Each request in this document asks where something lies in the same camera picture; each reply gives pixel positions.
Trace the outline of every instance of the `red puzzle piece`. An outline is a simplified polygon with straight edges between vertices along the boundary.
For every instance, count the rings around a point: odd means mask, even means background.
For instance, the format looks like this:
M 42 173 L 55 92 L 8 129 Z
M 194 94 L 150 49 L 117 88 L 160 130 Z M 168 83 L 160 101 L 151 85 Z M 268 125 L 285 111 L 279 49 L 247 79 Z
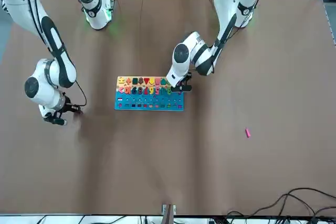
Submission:
M 125 94 L 131 93 L 131 87 L 125 87 Z

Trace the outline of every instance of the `blue puzzle board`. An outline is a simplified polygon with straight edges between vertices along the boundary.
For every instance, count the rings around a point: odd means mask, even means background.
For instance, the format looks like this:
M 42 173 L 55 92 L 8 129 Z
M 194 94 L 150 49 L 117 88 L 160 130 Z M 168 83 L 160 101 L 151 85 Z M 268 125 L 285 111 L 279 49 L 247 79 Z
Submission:
M 183 111 L 184 94 L 170 88 L 166 77 L 119 76 L 114 109 Z

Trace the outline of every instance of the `floor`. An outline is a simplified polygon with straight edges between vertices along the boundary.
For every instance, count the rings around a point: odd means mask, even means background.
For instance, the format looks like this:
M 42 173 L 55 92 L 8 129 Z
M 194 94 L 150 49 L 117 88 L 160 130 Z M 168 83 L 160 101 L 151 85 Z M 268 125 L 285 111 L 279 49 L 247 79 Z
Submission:
M 325 3 L 326 13 L 328 14 L 331 29 L 336 33 L 336 3 Z M 0 61 L 5 50 L 6 43 L 9 38 L 12 20 L 4 11 L 0 9 Z M 0 223 L 3 224 L 36 224 L 41 216 L 0 216 Z M 47 216 L 41 223 L 43 224 L 89 224 L 93 222 L 112 222 L 121 216 Z M 161 217 L 148 217 L 149 223 L 156 224 L 161 222 Z M 175 219 L 176 223 L 209 223 L 208 219 Z M 268 220 L 248 220 L 246 223 L 243 220 L 235 220 L 233 224 L 274 224 L 274 221 Z M 144 217 L 141 219 L 138 216 L 125 217 L 118 220 L 117 224 L 126 223 L 145 223 Z M 292 224 L 305 224 L 306 221 L 291 221 Z

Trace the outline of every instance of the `colorful shape block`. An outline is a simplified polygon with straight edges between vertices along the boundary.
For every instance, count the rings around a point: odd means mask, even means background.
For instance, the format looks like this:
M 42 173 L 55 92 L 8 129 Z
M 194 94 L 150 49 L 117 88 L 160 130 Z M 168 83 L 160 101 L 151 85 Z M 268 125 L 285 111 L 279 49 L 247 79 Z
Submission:
M 125 79 L 123 77 L 119 77 L 118 78 L 118 83 L 119 84 L 124 84 L 125 83 Z
M 155 79 L 152 77 L 149 79 L 149 84 L 153 85 L 155 83 Z
M 166 95 L 166 94 L 167 94 L 167 89 L 161 88 L 161 95 Z
M 125 87 L 125 94 L 131 94 L 131 87 Z

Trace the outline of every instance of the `tabletop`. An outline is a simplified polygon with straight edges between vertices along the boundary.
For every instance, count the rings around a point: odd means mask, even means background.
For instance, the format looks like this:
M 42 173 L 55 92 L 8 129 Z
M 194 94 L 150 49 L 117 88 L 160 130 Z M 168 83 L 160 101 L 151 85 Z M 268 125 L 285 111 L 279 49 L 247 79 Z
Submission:
M 260 0 L 215 73 L 193 75 L 184 112 L 116 111 L 115 84 L 165 76 L 191 31 L 211 45 L 211 0 L 117 0 L 100 31 L 77 0 L 41 1 L 88 105 L 80 118 L 66 114 L 65 127 L 43 121 L 24 82 L 51 55 L 13 25 L 0 65 L 1 213 L 159 215 L 175 204 L 179 215 L 248 215 L 295 187 L 336 194 L 336 49 L 322 0 Z M 83 103 L 78 87 L 66 92 Z M 317 209 L 333 204 L 296 195 Z M 291 199 L 283 214 L 309 213 Z

